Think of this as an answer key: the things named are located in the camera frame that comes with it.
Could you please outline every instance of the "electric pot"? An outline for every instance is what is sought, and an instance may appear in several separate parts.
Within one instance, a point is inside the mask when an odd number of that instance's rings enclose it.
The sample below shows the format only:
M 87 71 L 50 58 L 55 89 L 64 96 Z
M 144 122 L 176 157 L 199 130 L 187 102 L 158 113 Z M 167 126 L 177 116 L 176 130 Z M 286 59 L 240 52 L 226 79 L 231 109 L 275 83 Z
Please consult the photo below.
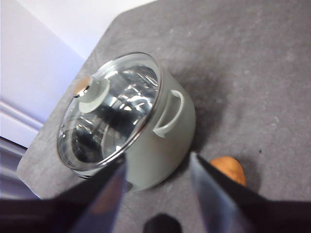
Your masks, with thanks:
M 186 155 L 195 110 L 184 88 L 155 59 L 131 53 L 80 79 L 60 126 L 61 162 L 82 178 L 125 152 L 138 191 L 164 180 Z

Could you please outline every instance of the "gray carpet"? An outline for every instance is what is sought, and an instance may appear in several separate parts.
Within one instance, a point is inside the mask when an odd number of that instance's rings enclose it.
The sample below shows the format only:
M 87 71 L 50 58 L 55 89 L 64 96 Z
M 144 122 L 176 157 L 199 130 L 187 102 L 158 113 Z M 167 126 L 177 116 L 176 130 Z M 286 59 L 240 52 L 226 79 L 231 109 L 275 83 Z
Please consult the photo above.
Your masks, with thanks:
M 151 54 L 191 95 L 193 150 L 236 157 L 247 186 L 265 197 L 311 200 L 311 1 L 160 0 L 119 15 L 77 77 L 131 51 Z M 18 167 L 42 198 L 80 181 L 56 154 L 71 90 Z M 141 232 L 159 212 L 186 233 L 204 232 L 188 159 L 157 187 L 125 195 L 115 232 Z

